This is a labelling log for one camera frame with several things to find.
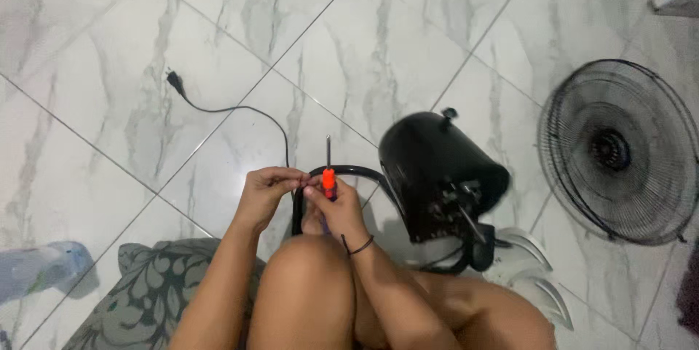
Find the screwdriver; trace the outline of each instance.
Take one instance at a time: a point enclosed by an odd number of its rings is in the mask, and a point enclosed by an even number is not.
[[[330,201],[335,201],[337,199],[337,184],[335,183],[335,170],[330,168],[330,134],[325,137],[325,145],[327,151],[327,164],[323,170],[323,194]],[[321,218],[320,223],[323,225],[323,232],[325,234],[330,234],[330,228],[325,220],[325,215]]]

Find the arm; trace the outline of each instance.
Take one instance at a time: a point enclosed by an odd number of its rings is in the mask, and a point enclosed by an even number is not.
[[[354,188],[337,179],[335,202],[310,186],[304,189],[304,195],[323,212],[333,236],[345,235],[348,249],[355,251],[367,242],[370,235]],[[376,243],[351,258],[391,348],[460,349],[456,337],[430,308],[419,286],[401,274]]]
[[[308,177],[298,169],[284,167],[248,173],[233,222],[182,315],[170,350],[236,347],[259,235],[272,219],[281,197],[305,185]]]

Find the gray floral cushion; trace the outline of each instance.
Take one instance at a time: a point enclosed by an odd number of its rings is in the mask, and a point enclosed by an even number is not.
[[[197,291],[219,239],[162,241],[119,247],[122,278],[98,303],[66,349],[167,349],[182,311]],[[264,263],[251,276],[246,320],[252,312]]]

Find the hand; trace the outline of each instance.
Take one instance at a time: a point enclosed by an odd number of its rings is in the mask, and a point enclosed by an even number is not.
[[[267,167],[248,172],[233,223],[259,234],[272,220],[282,196],[306,186],[309,179],[309,174],[295,168]]]
[[[345,241],[350,250],[362,247],[370,235],[364,225],[362,204],[359,203],[356,189],[347,185],[342,179],[335,178],[337,200],[331,202],[316,187],[320,179],[319,176],[311,179],[308,186],[303,188],[303,196],[323,212],[330,231],[338,241],[342,242],[340,236],[345,235]]]

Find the black fan grille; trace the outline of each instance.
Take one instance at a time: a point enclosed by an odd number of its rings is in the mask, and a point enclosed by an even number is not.
[[[662,244],[698,198],[694,120],[676,92],[638,64],[584,65],[550,96],[539,156],[559,201],[598,235]]]

